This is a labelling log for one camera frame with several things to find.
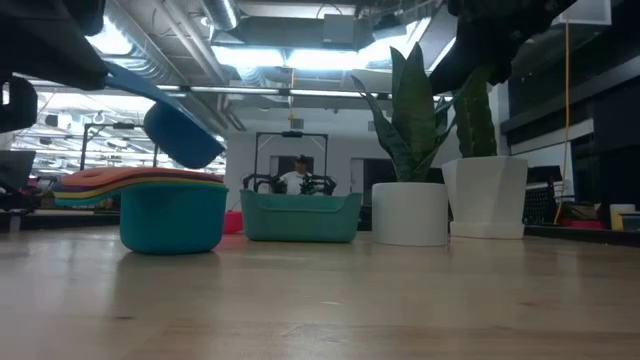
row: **white shirt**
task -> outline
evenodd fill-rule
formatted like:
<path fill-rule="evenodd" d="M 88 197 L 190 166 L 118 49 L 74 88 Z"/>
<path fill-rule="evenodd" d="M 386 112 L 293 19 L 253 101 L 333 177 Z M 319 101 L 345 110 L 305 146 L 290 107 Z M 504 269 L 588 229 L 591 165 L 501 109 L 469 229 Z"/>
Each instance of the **white shirt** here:
<path fill-rule="evenodd" d="M 288 195 L 300 195 L 300 185 L 304 181 L 305 174 L 300 174 L 297 171 L 288 172 L 280 177 L 280 180 L 287 184 Z"/>

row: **teal bowl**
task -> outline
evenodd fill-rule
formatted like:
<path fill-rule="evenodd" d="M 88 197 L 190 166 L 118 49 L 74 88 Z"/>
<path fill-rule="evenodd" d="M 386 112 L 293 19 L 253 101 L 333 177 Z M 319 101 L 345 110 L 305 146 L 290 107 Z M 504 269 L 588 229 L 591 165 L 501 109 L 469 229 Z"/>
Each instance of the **teal bowl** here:
<path fill-rule="evenodd" d="M 201 184 L 147 184 L 122 192 L 120 238 L 131 251 L 151 255 L 213 250 L 222 238 L 227 188 Z"/>

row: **yellow cord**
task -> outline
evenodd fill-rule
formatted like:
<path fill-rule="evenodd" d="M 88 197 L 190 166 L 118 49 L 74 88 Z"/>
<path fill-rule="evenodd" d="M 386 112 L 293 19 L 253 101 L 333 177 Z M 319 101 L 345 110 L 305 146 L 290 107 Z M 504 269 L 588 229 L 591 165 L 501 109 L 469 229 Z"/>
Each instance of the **yellow cord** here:
<path fill-rule="evenodd" d="M 560 204 L 558 205 L 558 210 L 556 211 L 556 217 L 553 219 L 553 223 L 558 223 L 558 218 L 560 217 L 560 212 L 562 211 L 562 204 L 564 202 L 564 188 L 565 188 L 565 179 L 567 178 L 567 153 L 569 148 L 569 120 L 571 119 L 571 104 L 569 98 L 569 70 L 570 70 L 570 56 L 571 56 L 571 44 L 569 37 L 569 14 L 567 12 L 566 24 L 565 24 L 565 64 L 564 64 L 564 87 L 565 87 L 565 124 L 564 124 L 564 162 L 562 164 L 562 190 L 560 190 Z"/>

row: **teal bin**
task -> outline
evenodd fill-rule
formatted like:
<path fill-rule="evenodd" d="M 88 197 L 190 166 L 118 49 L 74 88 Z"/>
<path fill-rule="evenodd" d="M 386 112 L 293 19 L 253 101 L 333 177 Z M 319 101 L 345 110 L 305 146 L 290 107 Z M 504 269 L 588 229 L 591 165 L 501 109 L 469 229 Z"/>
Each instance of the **teal bin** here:
<path fill-rule="evenodd" d="M 358 230 L 361 198 L 241 190 L 244 233 L 256 241 L 350 242 Z"/>

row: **wooden table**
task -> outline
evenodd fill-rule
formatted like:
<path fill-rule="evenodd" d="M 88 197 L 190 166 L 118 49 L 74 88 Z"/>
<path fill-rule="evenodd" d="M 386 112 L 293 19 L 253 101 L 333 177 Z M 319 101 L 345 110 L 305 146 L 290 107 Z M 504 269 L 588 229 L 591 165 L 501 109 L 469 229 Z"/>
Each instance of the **wooden table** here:
<path fill-rule="evenodd" d="M 640 250 L 255 243 L 148 257 L 117 228 L 0 235 L 3 360 L 640 359 Z"/>

